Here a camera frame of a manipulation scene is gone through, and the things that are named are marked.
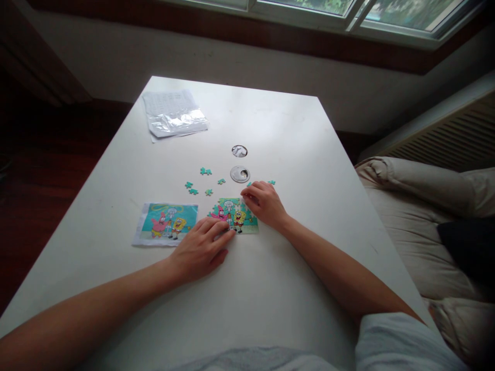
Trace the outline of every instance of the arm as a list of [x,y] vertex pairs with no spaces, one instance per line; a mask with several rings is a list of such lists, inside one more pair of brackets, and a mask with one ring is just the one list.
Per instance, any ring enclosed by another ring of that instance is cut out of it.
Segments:
[[350,315],[360,322],[367,314],[404,312],[422,320],[364,266],[291,218],[273,185],[254,182],[242,190],[246,205],[296,248],[323,284]]
[[69,298],[0,340],[0,369],[69,369],[148,303],[214,271],[235,235],[227,222],[204,218],[166,259]]

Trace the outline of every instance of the black pillow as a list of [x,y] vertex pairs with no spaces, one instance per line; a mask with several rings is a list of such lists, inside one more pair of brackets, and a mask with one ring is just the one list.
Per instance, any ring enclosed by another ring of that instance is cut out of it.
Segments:
[[437,230],[459,268],[495,291],[495,217],[444,223]]

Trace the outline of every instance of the forearm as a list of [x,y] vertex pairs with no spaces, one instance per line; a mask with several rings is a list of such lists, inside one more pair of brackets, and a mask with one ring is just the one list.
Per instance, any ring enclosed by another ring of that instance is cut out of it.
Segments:
[[178,283],[162,261],[69,298],[0,340],[1,369],[68,369]]
[[366,314],[404,312],[422,320],[373,273],[291,217],[278,231],[301,254],[330,293],[355,319]]

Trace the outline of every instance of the teal puzzle piece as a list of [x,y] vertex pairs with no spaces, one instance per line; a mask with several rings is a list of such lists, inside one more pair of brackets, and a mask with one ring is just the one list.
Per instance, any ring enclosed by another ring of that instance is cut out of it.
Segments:
[[201,175],[205,175],[205,174],[206,175],[211,175],[212,174],[210,169],[206,170],[204,167],[202,167],[200,169],[200,173],[201,173]]

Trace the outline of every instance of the window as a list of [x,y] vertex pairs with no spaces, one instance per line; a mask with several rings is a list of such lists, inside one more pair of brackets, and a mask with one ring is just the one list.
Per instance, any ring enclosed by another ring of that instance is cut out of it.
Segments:
[[434,50],[486,0],[163,0],[230,14]]

